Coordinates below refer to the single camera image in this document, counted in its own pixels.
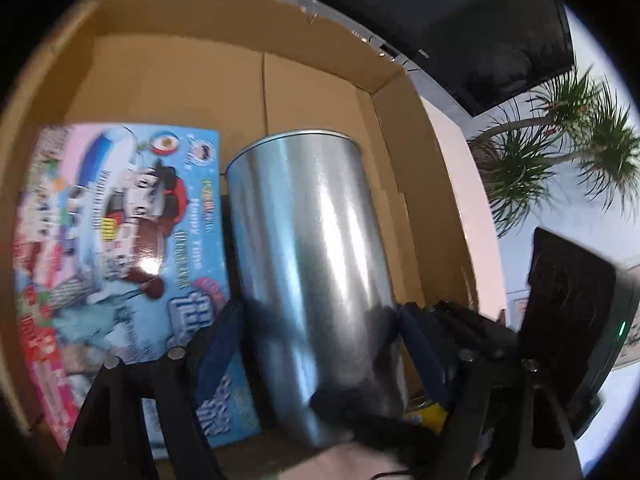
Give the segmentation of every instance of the metal cylinder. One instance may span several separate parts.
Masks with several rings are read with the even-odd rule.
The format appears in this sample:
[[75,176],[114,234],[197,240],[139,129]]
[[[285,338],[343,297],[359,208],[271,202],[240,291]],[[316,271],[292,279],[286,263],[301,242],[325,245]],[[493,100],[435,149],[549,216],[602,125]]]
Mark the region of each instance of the metal cylinder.
[[406,395],[395,303],[360,148],[335,132],[267,137],[226,168],[248,325],[279,423],[325,447],[350,437],[308,407],[318,388],[357,388],[369,412]]

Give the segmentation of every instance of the plant stem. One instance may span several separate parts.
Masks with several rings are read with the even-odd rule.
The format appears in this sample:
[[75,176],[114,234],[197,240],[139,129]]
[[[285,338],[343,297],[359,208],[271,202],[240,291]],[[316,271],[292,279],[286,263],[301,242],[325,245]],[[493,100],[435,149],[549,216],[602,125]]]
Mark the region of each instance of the plant stem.
[[529,128],[530,126],[547,126],[549,124],[553,124],[553,117],[549,115],[542,117],[530,117],[528,119],[520,119],[519,121],[507,121],[504,124],[498,124],[493,128],[489,128],[477,137],[474,137],[469,141],[469,146],[472,148],[480,146],[492,137],[510,130],[519,130],[521,128]]
[[577,150],[571,153],[565,153],[564,155],[547,156],[546,160],[553,166],[556,164],[562,164],[563,162],[569,162],[575,158],[581,158],[583,155],[589,155],[589,150]]

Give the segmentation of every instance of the can rim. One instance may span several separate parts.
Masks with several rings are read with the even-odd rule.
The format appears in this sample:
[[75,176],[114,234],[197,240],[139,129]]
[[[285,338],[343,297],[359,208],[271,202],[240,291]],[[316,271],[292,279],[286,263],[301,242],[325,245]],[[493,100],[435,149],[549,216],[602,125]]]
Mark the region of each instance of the can rim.
[[257,146],[260,146],[261,144],[266,144],[267,142],[271,142],[272,140],[284,139],[285,137],[295,137],[295,136],[302,136],[302,135],[325,135],[325,136],[339,137],[340,139],[350,140],[356,146],[358,151],[362,153],[362,147],[360,146],[360,143],[357,140],[353,139],[353,137],[347,136],[345,134],[333,132],[331,130],[316,130],[312,128],[306,129],[306,130],[293,130],[291,132],[284,132],[281,134],[263,137],[262,139],[258,139],[255,142],[252,142],[251,144],[249,144],[248,146],[246,146],[245,148],[237,152],[233,157],[231,157],[231,160],[226,165],[225,172],[223,174],[226,176],[227,172],[229,171],[229,168],[236,160],[238,160],[238,158],[243,156],[249,150],[252,150]]

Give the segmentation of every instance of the tv screen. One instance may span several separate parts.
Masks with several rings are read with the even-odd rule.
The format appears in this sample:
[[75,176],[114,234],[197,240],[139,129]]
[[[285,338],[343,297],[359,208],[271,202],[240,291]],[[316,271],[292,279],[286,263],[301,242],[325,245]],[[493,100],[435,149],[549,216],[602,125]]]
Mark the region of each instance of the tv screen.
[[473,116],[574,63],[556,0],[318,1],[399,50]]

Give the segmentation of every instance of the toy box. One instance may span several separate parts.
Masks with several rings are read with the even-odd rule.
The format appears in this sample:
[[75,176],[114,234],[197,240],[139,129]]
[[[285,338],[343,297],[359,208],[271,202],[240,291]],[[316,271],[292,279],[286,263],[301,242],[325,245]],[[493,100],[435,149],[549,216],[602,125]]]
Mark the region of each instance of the toy box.
[[[158,358],[225,304],[217,154],[209,130],[41,131],[17,213],[14,277],[31,377],[63,449],[108,354]],[[143,408],[154,456],[164,456],[154,402]],[[239,354],[197,414],[212,446],[259,431]]]

